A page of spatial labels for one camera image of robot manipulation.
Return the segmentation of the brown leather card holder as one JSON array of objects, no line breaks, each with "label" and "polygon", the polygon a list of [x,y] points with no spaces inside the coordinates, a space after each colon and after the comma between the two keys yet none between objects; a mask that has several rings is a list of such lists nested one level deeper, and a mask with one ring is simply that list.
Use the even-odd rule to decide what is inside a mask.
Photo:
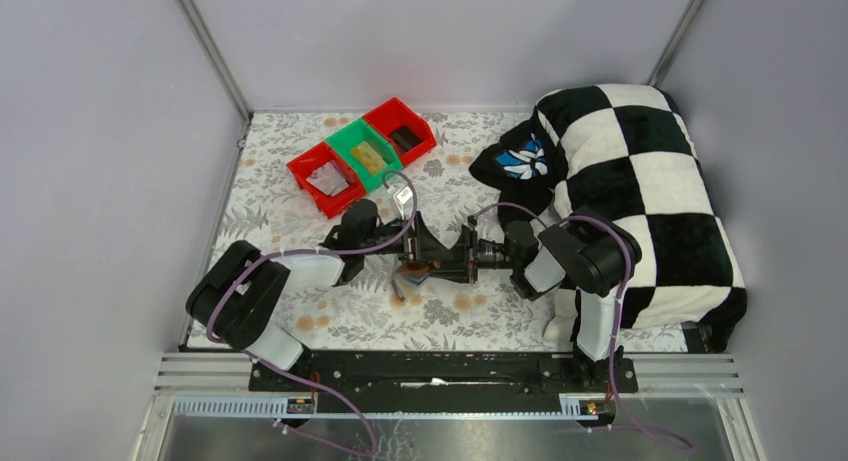
[{"label": "brown leather card holder", "polygon": [[391,276],[391,287],[398,300],[405,302],[428,279],[437,263],[405,262]]}]

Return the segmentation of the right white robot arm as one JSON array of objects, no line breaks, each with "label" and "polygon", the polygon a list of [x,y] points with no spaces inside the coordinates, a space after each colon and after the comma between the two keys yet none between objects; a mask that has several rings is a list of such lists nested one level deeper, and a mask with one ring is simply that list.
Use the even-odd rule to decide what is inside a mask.
[{"label": "right white robot arm", "polygon": [[526,300],[564,283],[574,286],[580,298],[575,346],[592,362],[617,350],[622,300],[642,257],[632,235],[588,209],[539,233],[528,221],[512,221],[501,242],[479,237],[471,216],[452,247],[420,233],[414,254],[430,266],[432,277],[456,283],[476,282],[481,269],[509,270],[512,287]]}]

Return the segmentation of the silver card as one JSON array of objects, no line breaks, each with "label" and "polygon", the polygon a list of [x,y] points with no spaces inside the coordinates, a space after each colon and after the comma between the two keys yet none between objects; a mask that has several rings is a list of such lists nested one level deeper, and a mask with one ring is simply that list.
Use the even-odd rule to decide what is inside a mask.
[{"label": "silver card", "polygon": [[323,195],[334,197],[345,191],[349,182],[335,161],[328,161],[313,170],[306,178],[308,184]]}]

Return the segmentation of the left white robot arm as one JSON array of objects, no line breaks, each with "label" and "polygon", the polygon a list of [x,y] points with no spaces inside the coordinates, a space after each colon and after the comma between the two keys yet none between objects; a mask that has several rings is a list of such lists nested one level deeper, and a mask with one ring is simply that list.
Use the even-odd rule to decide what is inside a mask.
[{"label": "left white robot arm", "polygon": [[288,371],[307,348],[272,323],[281,297],[345,284],[363,269],[366,256],[389,254],[415,271],[454,258],[418,210],[385,223],[373,201],[359,199],[316,247],[264,254],[245,240],[231,244],[188,296],[186,312],[213,341]]}]

